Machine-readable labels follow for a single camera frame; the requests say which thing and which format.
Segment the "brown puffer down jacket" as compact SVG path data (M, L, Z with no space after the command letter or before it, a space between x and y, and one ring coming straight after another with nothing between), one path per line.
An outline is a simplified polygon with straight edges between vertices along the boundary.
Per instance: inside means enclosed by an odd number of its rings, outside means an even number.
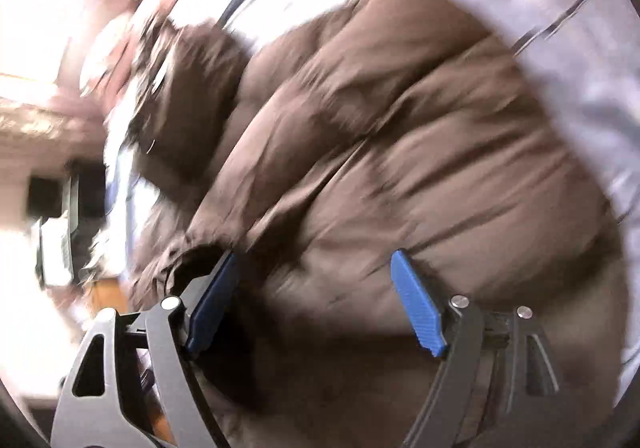
M430 389L390 278L406 250L452 290L539 316L573 402L602 423L628 291L610 202L510 49L449 0L353 0L249 54L214 24L168 30L160 88L131 123L141 174L174 202L144 240L139 308L247 257L246 341L205 391L235 447L395 447Z

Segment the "wooden bedside desk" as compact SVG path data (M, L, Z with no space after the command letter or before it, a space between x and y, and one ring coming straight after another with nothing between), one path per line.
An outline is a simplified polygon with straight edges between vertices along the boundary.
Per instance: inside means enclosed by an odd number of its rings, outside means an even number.
M104 308L114 308L120 314L128 312L127 295L119 278L90 279L84 289L87 306L93 317Z

